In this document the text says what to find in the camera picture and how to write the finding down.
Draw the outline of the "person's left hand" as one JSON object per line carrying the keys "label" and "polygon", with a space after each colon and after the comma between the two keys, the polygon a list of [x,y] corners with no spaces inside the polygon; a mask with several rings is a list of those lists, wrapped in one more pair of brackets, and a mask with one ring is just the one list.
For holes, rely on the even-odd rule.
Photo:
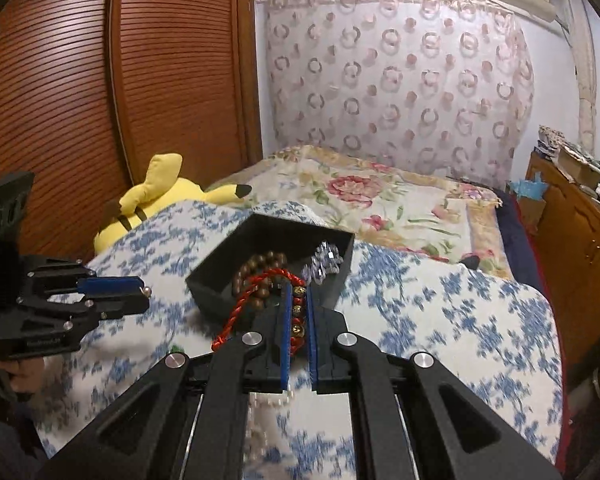
{"label": "person's left hand", "polygon": [[45,361],[33,358],[20,361],[1,361],[0,372],[5,373],[15,393],[36,393],[42,387]]}

